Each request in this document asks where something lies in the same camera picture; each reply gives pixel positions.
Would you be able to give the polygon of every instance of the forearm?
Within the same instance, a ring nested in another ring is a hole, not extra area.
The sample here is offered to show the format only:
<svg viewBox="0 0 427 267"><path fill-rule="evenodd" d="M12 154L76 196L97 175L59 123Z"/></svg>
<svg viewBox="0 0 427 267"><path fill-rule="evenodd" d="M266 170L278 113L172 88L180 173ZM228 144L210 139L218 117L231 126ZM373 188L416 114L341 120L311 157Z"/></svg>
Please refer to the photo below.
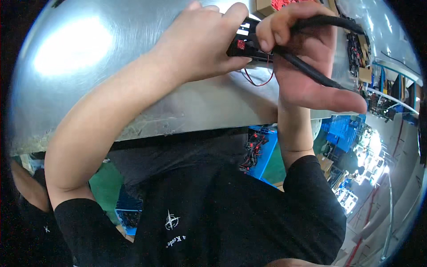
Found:
<svg viewBox="0 0 427 267"><path fill-rule="evenodd" d="M146 54L81 99L65 116L46 153L48 189L86 184L116 137L177 84L167 64Z"/></svg>
<svg viewBox="0 0 427 267"><path fill-rule="evenodd" d="M314 155L310 109L279 100L278 141L286 169L297 159Z"/></svg>
<svg viewBox="0 0 427 267"><path fill-rule="evenodd" d="M36 180L34 180L27 170L21 167L16 161L10 163L13 182L19 193L33 206L49 211L47 192Z"/></svg>

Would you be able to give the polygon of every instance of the fingernail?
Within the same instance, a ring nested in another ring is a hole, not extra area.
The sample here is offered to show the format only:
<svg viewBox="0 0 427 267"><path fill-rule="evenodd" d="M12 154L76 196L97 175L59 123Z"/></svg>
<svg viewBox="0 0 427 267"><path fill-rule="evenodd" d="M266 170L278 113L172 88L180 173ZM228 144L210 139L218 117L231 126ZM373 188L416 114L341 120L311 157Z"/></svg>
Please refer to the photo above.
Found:
<svg viewBox="0 0 427 267"><path fill-rule="evenodd" d="M267 51L267 49L268 49L268 43L267 43L265 40L261 40L261 42L260 42L260 46L261 46L261 49L262 49L264 52L268 52L268 51Z"/></svg>
<svg viewBox="0 0 427 267"><path fill-rule="evenodd" d="M276 43L278 43L278 44L282 43L282 38L280 37L280 35L278 33L274 34L274 39L276 39Z"/></svg>

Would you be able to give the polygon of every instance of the left hand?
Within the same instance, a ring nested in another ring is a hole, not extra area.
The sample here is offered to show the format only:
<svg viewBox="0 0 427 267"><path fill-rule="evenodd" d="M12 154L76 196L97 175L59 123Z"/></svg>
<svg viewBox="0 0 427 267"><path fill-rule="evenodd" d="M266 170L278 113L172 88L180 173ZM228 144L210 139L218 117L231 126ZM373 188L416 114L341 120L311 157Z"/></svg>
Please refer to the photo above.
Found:
<svg viewBox="0 0 427 267"><path fill-rule="evenodd" d="M194 1L164 32L151 53L165 60L165 71L180 83L241 70L252 59L228 57L226 52L248 16L248 8L242 3L221 14L217 6L202 7Z"/></svg>
<svg viewBox="0 0 427 267"><path fill-rule="evenodd" d="M291 3L261 21L257 26L257 37L265 52L271 51L276 44L286 46L330 78L336 48L336 27L311 27L294 36L290 35L290 28L298 19L314 15L335 14L312 1ZM274 58L274 73L283 104L336 112L366 113L366 102L359 94L320 85L279 55Z"/></svg>

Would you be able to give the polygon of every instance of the metal table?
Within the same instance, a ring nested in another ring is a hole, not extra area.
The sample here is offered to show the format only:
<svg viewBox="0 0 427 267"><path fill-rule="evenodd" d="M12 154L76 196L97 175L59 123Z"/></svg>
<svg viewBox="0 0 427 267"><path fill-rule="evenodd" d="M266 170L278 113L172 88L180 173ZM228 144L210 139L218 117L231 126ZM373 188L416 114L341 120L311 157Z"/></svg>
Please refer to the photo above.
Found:
<svg viewBox="0 0 427 267"><path fill-rule="evenodd" d="M187 0L50 1L28 33L12 78L10 154L45 151L57 125L97 84L153 47ZM250 12L255 0L244 0ZM234 1L204 0L225 12ZM339 30L332 78L353 87L346 39ZM248 69L255 83L271 70ZM252 86L241 72L187 83L139 115L118 141L155 135L273 123L278 84ZM330 111L315 111L312 119Z"/></svg>

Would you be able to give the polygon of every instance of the white star logo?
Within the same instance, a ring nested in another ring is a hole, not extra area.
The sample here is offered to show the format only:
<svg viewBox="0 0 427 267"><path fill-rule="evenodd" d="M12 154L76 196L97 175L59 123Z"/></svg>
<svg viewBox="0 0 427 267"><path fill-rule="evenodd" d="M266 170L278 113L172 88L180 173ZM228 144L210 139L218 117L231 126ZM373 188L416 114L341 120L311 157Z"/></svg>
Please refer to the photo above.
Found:
<svg viewBox="0 0 427 267"><path fill-rule="evenodd" d="M169 213L169 210L167 210L167 218L166 218L166 224L164 225L166 229L172 230L178 225L179 218L181 217L175 217L173 214Z"/></svg>

